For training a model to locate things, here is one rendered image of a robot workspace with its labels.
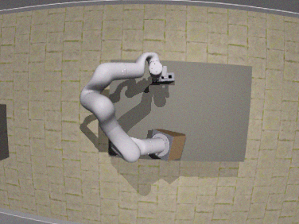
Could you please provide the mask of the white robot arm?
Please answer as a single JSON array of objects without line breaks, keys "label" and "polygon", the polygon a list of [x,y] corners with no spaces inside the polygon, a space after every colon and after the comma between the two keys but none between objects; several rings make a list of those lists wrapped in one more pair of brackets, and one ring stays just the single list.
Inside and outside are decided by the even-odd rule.
[{"label": "white robot arm", "polygon": [[[166,155],[169,151],[169,140],[162,133],[157,133],[152,138],[145,139],[129,137],[115,117],[114,104],[108,97],[101,95],[101,92],[113,80],[143,77],[146,60],[148,61],[151,77],[157,79],[163,76],[164,79],[168,79],[167,67],[163,66],[162,69],[161,63],[158,63],[160,62],[158,54],[145,52],[137,58],[137,63],[100,64],[80,94],[80,104],[97,117],[100,128],[111,141],[112,150],[130,163],[134,163],[140,156],[144,155],[153,153],[156,156]],[[158,75],[160,72],[162,74]]]}]

